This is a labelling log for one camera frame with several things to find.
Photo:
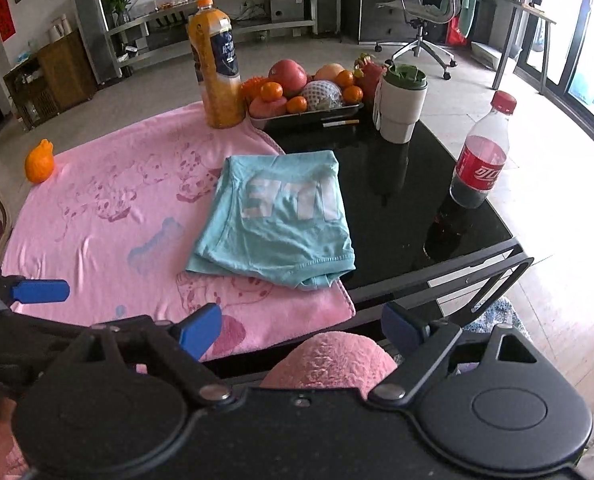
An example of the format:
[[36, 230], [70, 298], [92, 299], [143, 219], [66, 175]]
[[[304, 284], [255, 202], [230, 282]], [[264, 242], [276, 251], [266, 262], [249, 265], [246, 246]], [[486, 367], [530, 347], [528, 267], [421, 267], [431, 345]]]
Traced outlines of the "light blue t-shirt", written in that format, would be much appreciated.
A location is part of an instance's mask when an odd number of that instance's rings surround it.
[[331, 287], [355, 270], [338, 171], [330, 150], [228, 157], [186, 270]]

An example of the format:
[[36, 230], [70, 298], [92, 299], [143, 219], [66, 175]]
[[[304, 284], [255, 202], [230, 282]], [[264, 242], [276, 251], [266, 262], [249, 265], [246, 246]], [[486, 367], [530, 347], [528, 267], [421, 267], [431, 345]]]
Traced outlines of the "small orange fruit toy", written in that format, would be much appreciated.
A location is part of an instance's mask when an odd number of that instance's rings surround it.
[[48, 139], [42, 139], [26, 156], [26, 179], [32, 184], [40, 184], [52, 176], [54, 167], [53, 144]]

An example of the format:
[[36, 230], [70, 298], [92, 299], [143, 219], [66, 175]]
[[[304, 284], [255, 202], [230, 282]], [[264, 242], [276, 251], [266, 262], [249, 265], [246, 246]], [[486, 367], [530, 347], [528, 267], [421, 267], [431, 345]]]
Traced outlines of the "pink printed towel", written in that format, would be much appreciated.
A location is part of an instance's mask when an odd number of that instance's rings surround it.
[[2, 270], [63, 280], [70, 296], [59, 304], [17, 304], [15, 311], [81, 326], [141, 314], [178, 322], [213, 302], [223, 322], [209, 359], [349, 320], [355, 307], [340, 284], [301, 292], [186, 271], [224, 159], [279, 153], [249, 122], [210, 128], [194, 103], [59, 154], [52, 176], [24, 203]]

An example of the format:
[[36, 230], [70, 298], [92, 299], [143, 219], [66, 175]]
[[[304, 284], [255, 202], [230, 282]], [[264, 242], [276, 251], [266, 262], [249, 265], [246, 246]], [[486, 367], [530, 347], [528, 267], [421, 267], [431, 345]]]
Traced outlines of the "cola bottle red cap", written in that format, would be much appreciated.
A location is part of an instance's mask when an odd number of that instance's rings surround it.
[[496, 90], [490, 112], [467, 133], [449, 188], [457, 205], [476, 209], [494, 187], [510, 151], [510, 118], [516, 105], [510, 93]]

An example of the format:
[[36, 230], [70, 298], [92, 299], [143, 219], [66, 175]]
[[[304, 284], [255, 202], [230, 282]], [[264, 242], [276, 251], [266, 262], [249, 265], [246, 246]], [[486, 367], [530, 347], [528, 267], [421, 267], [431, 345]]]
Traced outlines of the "cigarette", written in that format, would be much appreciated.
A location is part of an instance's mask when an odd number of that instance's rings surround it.
[[333, 120], [333, 122], [323, 122], [322, 127], [324, 128], [336, 128], [354, 126], [359, 124], [359, 119], [345, 119], [345, 120]]

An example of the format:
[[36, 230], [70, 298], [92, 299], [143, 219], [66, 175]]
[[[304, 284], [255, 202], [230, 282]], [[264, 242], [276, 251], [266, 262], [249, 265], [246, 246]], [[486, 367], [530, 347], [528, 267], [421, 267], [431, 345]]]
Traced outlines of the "black fruit tray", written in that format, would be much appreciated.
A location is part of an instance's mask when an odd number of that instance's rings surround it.
[[291, 129], [308, 126], [323, 126], [332, 122], [347, 122], [355, 120], [361, 112], [363, 104], [347, 105], [333, 108], [333, 110], [316, 110], [301, 114], [286, 114], [272, 118], [250, 117], [250, 123], [263, 131], [277, 129]]

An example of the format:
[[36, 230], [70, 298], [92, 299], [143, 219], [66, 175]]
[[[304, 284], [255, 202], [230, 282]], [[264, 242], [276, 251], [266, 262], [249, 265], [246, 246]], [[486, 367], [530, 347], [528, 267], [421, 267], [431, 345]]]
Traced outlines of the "brown wooden cabinet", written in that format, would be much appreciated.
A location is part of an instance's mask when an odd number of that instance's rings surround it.
[[78, 30], [41, 48], [3, 80], [27, 129], [90, 101], [98, 91]]

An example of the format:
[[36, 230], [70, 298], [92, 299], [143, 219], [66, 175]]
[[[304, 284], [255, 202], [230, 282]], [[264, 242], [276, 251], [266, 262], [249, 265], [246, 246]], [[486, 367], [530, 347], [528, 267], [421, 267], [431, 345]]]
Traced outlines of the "white cup green lid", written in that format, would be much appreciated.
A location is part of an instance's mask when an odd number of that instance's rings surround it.
[[428, 80], [415, 65], [389, 64], [379, 79], [373, 104], [373, 122], [381, 137], [392, 144], [408, 144], [421, 117]]

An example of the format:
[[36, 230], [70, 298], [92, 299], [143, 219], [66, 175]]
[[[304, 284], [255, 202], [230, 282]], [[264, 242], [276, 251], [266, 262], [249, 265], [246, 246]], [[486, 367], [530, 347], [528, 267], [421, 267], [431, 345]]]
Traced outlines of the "netted white fruit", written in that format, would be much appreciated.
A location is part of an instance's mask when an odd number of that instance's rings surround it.
[[309, 112], [335, 110], [344, 105], [343, 92], [335, 82], [329, 80], [308, 82], [300, 95], [306, 99]]

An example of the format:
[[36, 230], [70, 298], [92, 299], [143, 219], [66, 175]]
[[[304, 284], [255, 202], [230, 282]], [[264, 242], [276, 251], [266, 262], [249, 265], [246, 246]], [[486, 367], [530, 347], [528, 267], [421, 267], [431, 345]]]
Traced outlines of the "red dragon fruit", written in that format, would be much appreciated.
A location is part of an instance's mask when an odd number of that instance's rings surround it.
[[355, 60], [353, 76], [355, 76], [355, 84], [363, 92], [363, 102], [365, 104], [374, 103], [378, 82], [385, 71], [386, 66], [383, 63], [375, 62], [370, 54], [361, 53], [359, 58]]

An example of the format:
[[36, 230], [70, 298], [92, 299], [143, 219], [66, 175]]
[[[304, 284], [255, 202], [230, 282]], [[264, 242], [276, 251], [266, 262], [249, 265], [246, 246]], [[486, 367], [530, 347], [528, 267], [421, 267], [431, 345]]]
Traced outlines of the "red apple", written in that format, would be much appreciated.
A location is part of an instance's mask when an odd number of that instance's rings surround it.
[[268, 78], [282, 86], [283, 95], [287, 98], [297, 96], [308, 82], [308, 75], [303, 66], [290, 58], [276, 62], [270, 68]]

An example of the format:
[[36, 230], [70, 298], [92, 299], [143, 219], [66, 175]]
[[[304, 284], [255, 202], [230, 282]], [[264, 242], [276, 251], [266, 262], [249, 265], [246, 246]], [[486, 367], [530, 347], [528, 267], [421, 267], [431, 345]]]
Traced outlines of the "orange juice bottle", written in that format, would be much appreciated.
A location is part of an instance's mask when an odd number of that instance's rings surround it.
[[196, 5], [187, 33], [206, 120], [211, 128], [232, 128], [246, 112], [231, 20], [213, 0], [197, 0]]

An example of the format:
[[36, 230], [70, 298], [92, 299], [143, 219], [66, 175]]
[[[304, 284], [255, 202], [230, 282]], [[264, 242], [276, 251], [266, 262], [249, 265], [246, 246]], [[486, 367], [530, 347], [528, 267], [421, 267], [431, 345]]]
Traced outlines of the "grey tower speaker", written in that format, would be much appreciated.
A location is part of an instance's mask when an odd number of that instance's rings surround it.
[[104, 0], [73, 0], [75, 18], [91, 70], [99, 86], [122, 76], [107, 32], [113, 25]]

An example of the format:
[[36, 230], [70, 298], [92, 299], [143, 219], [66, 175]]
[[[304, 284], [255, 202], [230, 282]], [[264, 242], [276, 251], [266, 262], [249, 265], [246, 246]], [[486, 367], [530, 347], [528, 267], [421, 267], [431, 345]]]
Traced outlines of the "green potted plant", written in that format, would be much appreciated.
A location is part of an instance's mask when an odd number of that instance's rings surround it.
[[116, 26], [125, 24], [129, 20], [128, 3], [129, 0], [104, 0], [108, 12], [113, 15]]

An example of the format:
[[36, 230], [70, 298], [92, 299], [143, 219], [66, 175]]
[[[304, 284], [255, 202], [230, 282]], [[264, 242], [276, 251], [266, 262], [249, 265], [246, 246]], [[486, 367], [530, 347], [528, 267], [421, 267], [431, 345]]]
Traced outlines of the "grey office chair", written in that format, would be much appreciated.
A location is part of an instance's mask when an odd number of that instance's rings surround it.
[[419, 52], [424, 50], [442, 68], [442, 78], [450, 80], [450, 70], [456, 66], [454, 55], [426, 40], [425, 30], [428, 25], [446, 25], [457, 18], [457, 31], [467, 38], [475, 21], [477, 0], [441, 0], [439, 6], [424, 4], [422, 0], [393, 0], [379, 3], [379, 6], [401, 10], [404, 22], [415, 30], [414, 39], [390, 55], [385, 65], [390, 68], [408, 52], [417, 58]]

